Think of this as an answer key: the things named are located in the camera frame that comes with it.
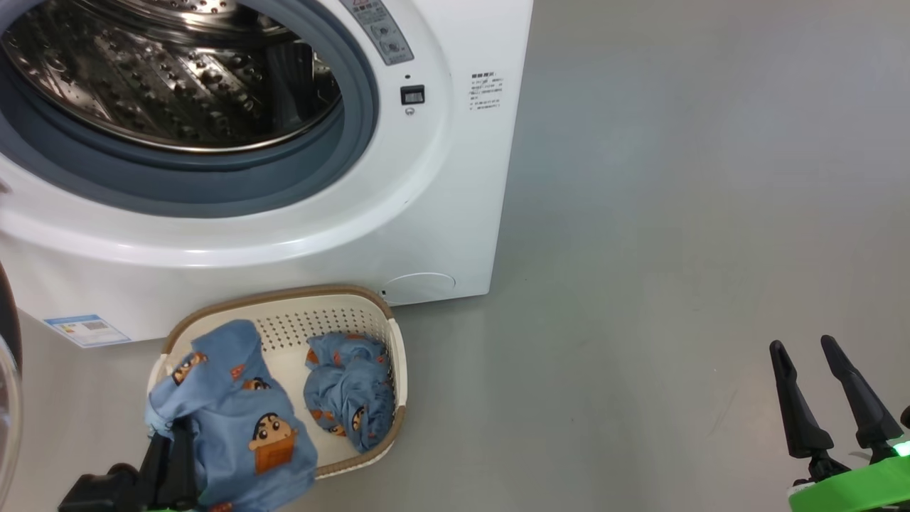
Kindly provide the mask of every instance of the gray floor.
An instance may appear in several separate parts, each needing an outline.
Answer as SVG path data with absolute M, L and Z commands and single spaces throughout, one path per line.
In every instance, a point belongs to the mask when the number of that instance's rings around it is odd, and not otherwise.
M 767 345 L 852 466 L 818 337 L 910 404 L 910 4 L 540 0 L 489 296 L 400 308 L 389 456 L 289 511 L 786 510 Z M 157 343 L 25 323 L 7 510 L 144 450 Z

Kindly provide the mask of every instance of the folded clothes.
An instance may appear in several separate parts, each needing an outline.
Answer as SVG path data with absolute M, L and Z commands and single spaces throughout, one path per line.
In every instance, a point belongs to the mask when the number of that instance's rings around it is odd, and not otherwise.
M 226 323 L 192 350 L 152 389 L 146 423 L 168 435 L 174 419 L 192 420 L 200 507 L 265 512 L 305 493 L 316 448 L 268 372 L 253 323 Z
M 378 445 L 391 428 L 395 400 L 385 345 L 366 335 L 310 338 L 312 369 L 303 399 L 317 425 L 350 439 L 360 452 Z

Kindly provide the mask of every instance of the front-loading washing machine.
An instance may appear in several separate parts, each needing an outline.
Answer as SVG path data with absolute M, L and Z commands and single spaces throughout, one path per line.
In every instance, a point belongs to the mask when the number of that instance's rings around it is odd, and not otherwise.
M 490 286 L 531 0 L 0 0 L 0 261 L 84 345 Z

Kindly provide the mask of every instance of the cartoon character face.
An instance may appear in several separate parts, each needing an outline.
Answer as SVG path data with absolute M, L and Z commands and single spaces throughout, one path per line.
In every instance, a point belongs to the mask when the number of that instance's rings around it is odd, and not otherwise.
M 363 405 L 360 407 L 360 409 L 357 410 L 356 413 L 354 413 L 354 417 L 350 420 L 350 424 L 354 428 L 354 432 L 357 432 L 358 430 L 360 430 L 361 417 L 363 416 L 363 413 L 365 413 L 366 411 L 367 411 L 367 407 L 365 405 Z
M 262 377 L 253 377 L 252 380 L 248 380 L 243 383 L 243 389 L 257 390 L 271 388 L 272 386 L 268 385 L 266 381 L 262 380 Z
M 297 429 L 275 413 L 262 415 L 256 422 L 253 440 L 248 448 L 256 453 L 256 474 L 260 475 L 290 462 L 294 455 L 294 438 Z
M 288 425 L 288 422 L 279 418 L 278 415 L 268 413 L 259 418 L 256 424 L 256 431 L 253 433 L 253 440 L 249 442 L 249 449 L 256 451 L 263 446 L 291 437 L 296 432 Z
M 193 356 L 183 362 L 180 366 L 174 369 L 174 373 L 171 377 L 174 378 L 174 384 L 181 385 L 183 381 L 187 379 L 189 371 L 193 369 L 197 364 L 208 361 L 208 357 L 201 352 L 193 352 Z

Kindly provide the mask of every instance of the white plastic basket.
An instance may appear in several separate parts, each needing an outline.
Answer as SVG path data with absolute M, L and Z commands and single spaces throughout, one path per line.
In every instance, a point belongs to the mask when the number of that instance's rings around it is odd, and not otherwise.
M 268 369 L 288 392 L 294 411 L 318 452 L 317 478 L 339 475 L 380 460 L 391 449 L 404 421 L 408 402 L 408 364 L 401 330 L 390 307 L 380 297 L 353 286 L 319 286 L 238 299 L 189 315 L 171 331 L 161 357 L 148 378 L 148 390 L 168 377 L 189 352 L 190 342 L 236 319 L 256 324 L 262 337 L 262 356 Z M 303 384 L 309 369 L 307 339 L 325 333 L 368 333 L 389 348 L 395 415 L 385 439 L 365 454 L 346 437 L 319 428 L 303 403 Z

